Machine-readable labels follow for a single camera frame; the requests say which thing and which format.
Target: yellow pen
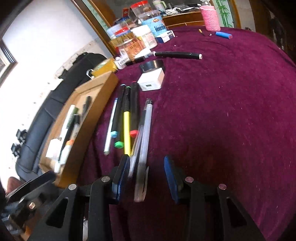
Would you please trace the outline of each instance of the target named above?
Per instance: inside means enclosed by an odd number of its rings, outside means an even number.
[[[131,88],[126,87],[124,93],[124,107],[123,107],[123,142],[124,142],[124,154],[131,156],[131,137],[130,137],[130,104],[129,94]]]

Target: blue battery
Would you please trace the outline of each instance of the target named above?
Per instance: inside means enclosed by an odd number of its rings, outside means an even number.
[[[223,33],[223,32],[216,32],[216,35],[222,38],[226,38],[226,39],[232,39],[232,35],[231,34],[227,34],[227,33]]]

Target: blue box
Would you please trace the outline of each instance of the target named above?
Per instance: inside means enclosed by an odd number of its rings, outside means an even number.
[[[175,37],[174,32],[172,30],[168,30],[160,35],[158,35],[155,39],[158,43],[163,44]]]

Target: black leather chair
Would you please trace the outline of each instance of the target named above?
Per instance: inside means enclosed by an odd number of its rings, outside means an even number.
[[[105,59],[101,54],[83,53],[78,56],[73,66],[60,76],[63,81],[45,99],[21,147],[16,172],[22,181],[29,181],[42,174],[38,163],[52,124],[75,88],[89,80],[86,71]]]

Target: wooden furniture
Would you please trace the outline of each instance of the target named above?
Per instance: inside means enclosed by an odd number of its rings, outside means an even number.
[[[204,25],[202,14],[200,11],[180,13],[163,17],[166,27],[171,29],[180,26]]]
[[[103,26],[96,19],[91,10],[85,5],[83,0],[71,0],[72,3],[76,6],[76,8],[80,11],[80,13],[85,17],[87,22],[92,26],[96,34],[108,48],[113,56],[115,56],[116,51],[113,46],[109,43],[110,37],[107,35]],[[113,11],[108,6],[105,0],[88,0],[91,6],[95,9],[95,11],[99,14],[102,20],[105,22],[107,27],[111,27],[113,25],[113,21],[116,19]]]

